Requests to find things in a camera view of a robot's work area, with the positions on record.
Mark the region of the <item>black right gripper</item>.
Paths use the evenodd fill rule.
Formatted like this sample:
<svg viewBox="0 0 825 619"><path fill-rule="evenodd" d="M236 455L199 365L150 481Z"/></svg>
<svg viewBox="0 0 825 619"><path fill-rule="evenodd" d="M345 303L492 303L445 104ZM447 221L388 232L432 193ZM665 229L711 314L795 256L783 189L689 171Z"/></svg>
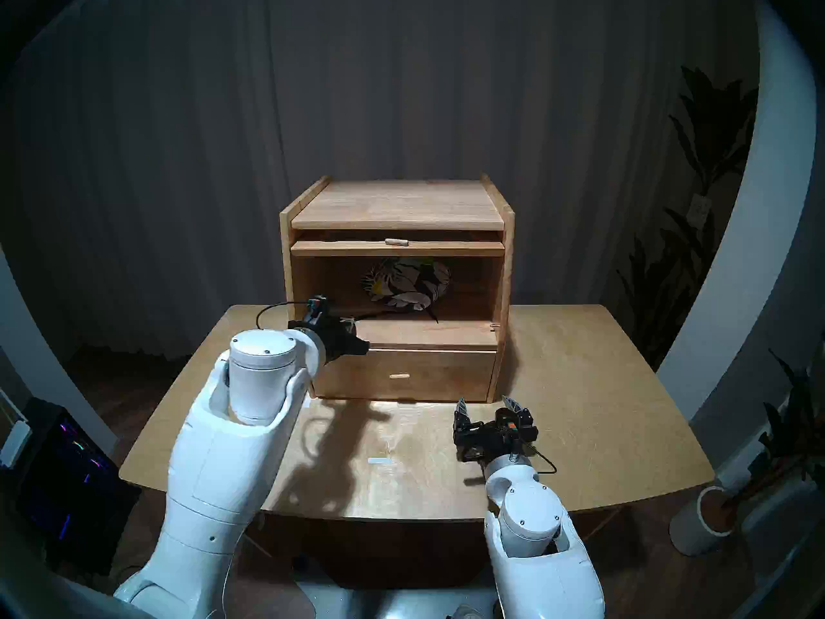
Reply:
<svg viewBox="0 0 825 619"><path fill-rule="evenodd" d="M530 412L514 398L504 395L508 410L497 410L489 422L472 422L464 398L455 406L453 442L460 462L491 462L505 455L521 455L523 447L535 442L538 428Z"/></svg>

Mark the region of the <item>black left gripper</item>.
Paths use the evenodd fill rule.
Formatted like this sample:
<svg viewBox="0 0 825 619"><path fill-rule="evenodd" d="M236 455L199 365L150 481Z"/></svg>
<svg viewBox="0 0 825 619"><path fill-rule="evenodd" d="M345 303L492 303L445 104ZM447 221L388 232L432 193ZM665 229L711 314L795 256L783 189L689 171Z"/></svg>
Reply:
<svg viewBox="0 0 825 619"><path fill-rule="evenodd" d="M290 329L315 335L320 340L318 349L324 353L324 361L320 365L327 365L346 355L364 356L370 350L369 341L352 339L356 336L354 317L323 318L314 324L292 319Z"/></svg>

